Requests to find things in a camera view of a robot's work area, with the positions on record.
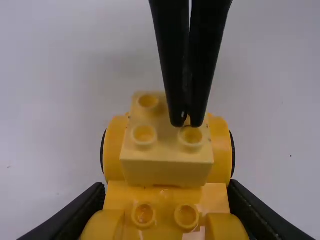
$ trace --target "black wheel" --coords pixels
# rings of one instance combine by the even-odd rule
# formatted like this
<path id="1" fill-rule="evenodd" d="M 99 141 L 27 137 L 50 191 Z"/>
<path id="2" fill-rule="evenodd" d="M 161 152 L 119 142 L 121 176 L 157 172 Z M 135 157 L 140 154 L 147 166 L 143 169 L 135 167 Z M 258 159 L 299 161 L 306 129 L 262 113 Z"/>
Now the black wheel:
<path id="1" fill-rule="evenodd" d="M 107 129 L 104 131 L 102 141 L 101 141 L 101 147 L 100 147 L 100 163 L 101 163 L 101 169 L 104 173 L 104 143 L 105 143 L 105 137 L 106 137 Z"/>
<path id="2" fill-rule="evenodd" d="M 231 178 L 232 178 L 235 172 L 235 167 L 236 167 L 236 148 L 235 148 L 234 137 L 232 136 L 231 131 L 229 131 L 229 133 L 230 133 L 231 148 L 232 148 L 232 169 L 231 169 Z"/>

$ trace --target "white surface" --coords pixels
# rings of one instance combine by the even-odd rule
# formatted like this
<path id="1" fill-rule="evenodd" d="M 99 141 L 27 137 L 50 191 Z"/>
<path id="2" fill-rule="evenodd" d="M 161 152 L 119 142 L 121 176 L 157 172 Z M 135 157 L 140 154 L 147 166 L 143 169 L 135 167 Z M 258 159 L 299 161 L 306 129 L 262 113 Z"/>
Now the white surface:
<path id="1" fill-rule="evenodd" d="M 235 0 L 208 110 L 234 178 L 320 239 L 320 1 Z M 163 89 L 147 0 L 0 1 L 0 233 L 20 237 L 104 181 L 108 121 Z"/>

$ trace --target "lego brick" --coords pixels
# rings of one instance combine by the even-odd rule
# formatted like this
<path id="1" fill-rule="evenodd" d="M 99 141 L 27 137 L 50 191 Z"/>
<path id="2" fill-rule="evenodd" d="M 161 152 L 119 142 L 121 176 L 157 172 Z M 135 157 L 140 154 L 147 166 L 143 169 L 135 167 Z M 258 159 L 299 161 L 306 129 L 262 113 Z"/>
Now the lego brick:
<path id="1" fill-rule="evenodd" d="M 115 238 L 115 225 L 120 216 L 112 220 L 109 215 L 123 212 L 124 220 L 117 227 L 121 229 L 121 235 Z M 109 181 L 104 207 L 99 215 L 101 213 L 105 214 L 105 217 L 100 216 L 101 221 L 105 221 L 97 223 L 100 229 L 92 226 L 84 232 L 102 232 L 99 236 L 105 236 L 108 232 L 113 236 L 110 239 L 119 240 L 204 240 L 206 216 L 230 214 L 230 208 L 224 183 L 207 183 L 203 187 L 183 189 L 128 186 L 124 181 Z M 107 227 L 107 219 L 112 221 L 112 229 Z"/>
<path id="2" fill-rule="evenodd" d="M 120 161 L 131 186 L 205 185 L 214 164 L 208 119 L 199 128 L 173 127 L 162 92 L 137 92 L 126 126 Z"/>

